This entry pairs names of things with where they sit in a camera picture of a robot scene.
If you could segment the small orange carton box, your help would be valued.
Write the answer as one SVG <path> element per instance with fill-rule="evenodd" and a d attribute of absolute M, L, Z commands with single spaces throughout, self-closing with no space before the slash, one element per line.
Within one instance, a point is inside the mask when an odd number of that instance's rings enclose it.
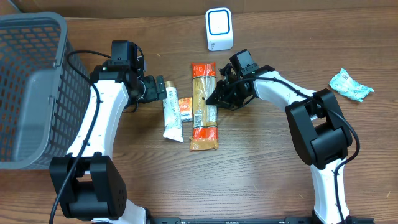
<path fill-rule="evenodd" d="M 182 122 L 191 122 L 193 120 L 192 97 L 181 98 L 178 102 Z"/>

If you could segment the teal tissue packet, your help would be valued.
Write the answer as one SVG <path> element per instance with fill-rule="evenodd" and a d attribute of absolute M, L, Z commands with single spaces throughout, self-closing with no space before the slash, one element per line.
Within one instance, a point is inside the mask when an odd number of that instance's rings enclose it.
<path fill-rule="evenodd" d="M 362 85 L 351 78 L 349 73 L 343 68 L 330 80 L 329 85 L 339 94 L 358 102 L 363 102 L 365 97 L 370 93 L 374 93 L 372 88 Z"/>

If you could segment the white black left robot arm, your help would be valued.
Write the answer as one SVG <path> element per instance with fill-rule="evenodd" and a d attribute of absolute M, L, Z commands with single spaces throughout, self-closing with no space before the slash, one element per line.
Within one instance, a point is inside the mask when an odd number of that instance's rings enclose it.
<path fill-rule="evenodd" d="M 51 160 L 57 193 L 49 222 L 61 208 L 66 218 L 93 223 L 152 223 L 148 209 L 131 202 L 113 163 L 113 146 L 121 114 L 130 105 L 166 97 L 162 76 L 145 76 L 142 56 L 136 61 L 106 60 L 92 71 L 90 100 L 78 134 L 64 156 Z"/>

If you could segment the white tube gold cap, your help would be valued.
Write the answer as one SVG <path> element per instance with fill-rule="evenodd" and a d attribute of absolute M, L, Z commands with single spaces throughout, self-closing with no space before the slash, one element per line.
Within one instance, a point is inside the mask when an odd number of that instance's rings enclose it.
<path fill-rule="evenodd" d="M 177 89 L 172 81 L 165 82 L 167 97 L 163 100 L 164 126 L 163 137 L 183 142 L 182 120 L 178 102 Z"/>

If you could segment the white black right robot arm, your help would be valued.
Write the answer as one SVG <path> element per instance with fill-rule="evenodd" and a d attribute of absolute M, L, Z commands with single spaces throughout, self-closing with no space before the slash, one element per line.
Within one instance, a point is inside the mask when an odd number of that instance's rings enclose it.
<path fill-rule="evenodd" d="M 285 111 L 299 158 L 310 167 L 315 192 L 314 223 L 356 223 L 345 201 L 344 166 L 353 160 L 348 148 L 360 146 L 329 89 L 302 88 L 269 65 L 260 67 L 242 50 L 220 69 L 224 77 L 206 99 L 207 105 L 231 111 L 259 98 Z"/>

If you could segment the orange spaghetti packet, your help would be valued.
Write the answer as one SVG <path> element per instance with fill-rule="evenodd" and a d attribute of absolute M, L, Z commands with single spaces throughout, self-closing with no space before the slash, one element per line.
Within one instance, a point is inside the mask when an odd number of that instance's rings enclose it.
<path fill-rule="evenodd" d="M 206 104 L 215 87 L 216 63 L 193 63 L 191 151 L 218 149 L 218 110 L 216 106 Z"/>

